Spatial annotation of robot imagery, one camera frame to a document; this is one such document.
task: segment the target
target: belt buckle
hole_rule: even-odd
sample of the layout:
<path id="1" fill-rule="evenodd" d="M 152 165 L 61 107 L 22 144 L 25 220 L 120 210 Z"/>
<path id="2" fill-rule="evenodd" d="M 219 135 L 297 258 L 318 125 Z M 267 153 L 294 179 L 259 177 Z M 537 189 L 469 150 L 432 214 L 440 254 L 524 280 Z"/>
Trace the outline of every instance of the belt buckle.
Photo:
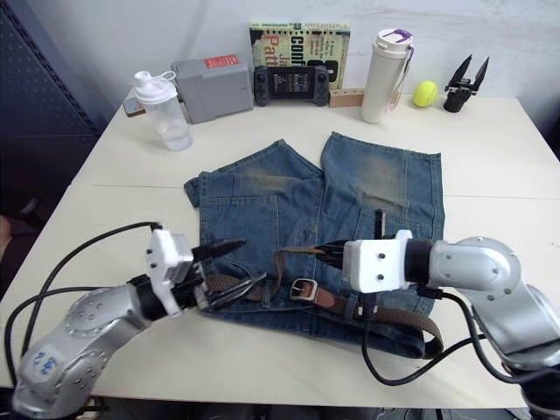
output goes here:
<path id="1" fill-rule="evenodd" d="M 305 291 L 303 283 L 311 283 L 311 293 L 308 296 L 302 296 L 299 293 Z M 298 278 L 294 280 L 290 288 L 290 300 L 304 300 L 311 302 L 317 296 L 317 280 L 310 278 Z"/>

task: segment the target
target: protein shaker bottle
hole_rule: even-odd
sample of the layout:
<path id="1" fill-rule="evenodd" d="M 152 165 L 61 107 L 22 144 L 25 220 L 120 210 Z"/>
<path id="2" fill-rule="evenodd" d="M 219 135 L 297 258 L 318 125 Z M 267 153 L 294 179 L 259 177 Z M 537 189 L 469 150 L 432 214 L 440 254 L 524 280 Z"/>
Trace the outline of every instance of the protein shaker bottle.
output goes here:
<path id="1" fill-rule="evenodd" d="M 172 84 L 175 72 L 152 76 L 150 72 L 134 75 L 136 98 L 142 103 L 157 133 L 170 151 L 183 151 L 193 144 L 191 132 Z"/>
<path id="2" fill-rule="evenodd" d="M 412 34 L 403 29 L 384 29 L 374 41 L 361 117 L 380 122 L 401 97 L 404 77 L 414 52 Z"/>

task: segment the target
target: book cover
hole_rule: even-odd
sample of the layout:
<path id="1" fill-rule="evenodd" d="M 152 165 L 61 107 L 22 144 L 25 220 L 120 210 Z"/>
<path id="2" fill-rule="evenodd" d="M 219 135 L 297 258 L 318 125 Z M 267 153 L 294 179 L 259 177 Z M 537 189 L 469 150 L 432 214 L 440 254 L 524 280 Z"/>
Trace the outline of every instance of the book cover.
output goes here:
<path id="1" fill-rule="evenodd" d="M 350 25 L 255 22 L 249 27 L 257 66 L 325 66 L 329 88 L 342 88 Z"/>

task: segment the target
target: yellow ball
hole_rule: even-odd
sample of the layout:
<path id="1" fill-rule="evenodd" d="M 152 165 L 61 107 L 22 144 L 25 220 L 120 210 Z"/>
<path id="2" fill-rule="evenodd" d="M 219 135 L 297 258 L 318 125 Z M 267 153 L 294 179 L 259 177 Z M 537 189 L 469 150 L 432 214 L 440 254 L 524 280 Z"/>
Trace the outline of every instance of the yellow ball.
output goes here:
<path id="1" fill-rule="evenodd" d="M 417 107 L 429 107 L 438 97 L 438 85 L 431 80 L 423 81 L 412 95 L 412 101 Z"/>

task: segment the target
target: denim shorts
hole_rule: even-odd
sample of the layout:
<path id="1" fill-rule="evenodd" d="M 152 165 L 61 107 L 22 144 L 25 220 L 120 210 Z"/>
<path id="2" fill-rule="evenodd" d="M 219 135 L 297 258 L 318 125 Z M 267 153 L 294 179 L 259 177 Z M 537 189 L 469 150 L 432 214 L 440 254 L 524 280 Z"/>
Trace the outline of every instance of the denim shorts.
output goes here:
<path id="1" fill-rule="evenodd" d="M 373 239 L 375 210 L 386 212 L 386 234 L 410 229 L 415 238 L 441 239 L 444 207 L 439 154 L 364 143 L 332 133 L 321 156 L 323 170 L 284 140 L 185 183 L 200 209 L 200 242 L 246 238 L 247 244 L 214 260 L 207 270 L 234 277 L 264 271 L 277 275 L 275 253 L 336 240 Z M 296 278 L 348 298 L 339 316 L 289 299 Z M 312 255 L 290 255 L 278 293 L 261 302 L 244 299 L 209 316 L 290 333 L 361 343 L 362 325 L 352 314 L 358 293 L 340 270 Z M 379 306 L 428 315 L 432 301 L 415 288 L 379 293 Z M 370 346 L 411 358 L 424 357 L 420 332 L 405 326 L 371 325 Z"/>

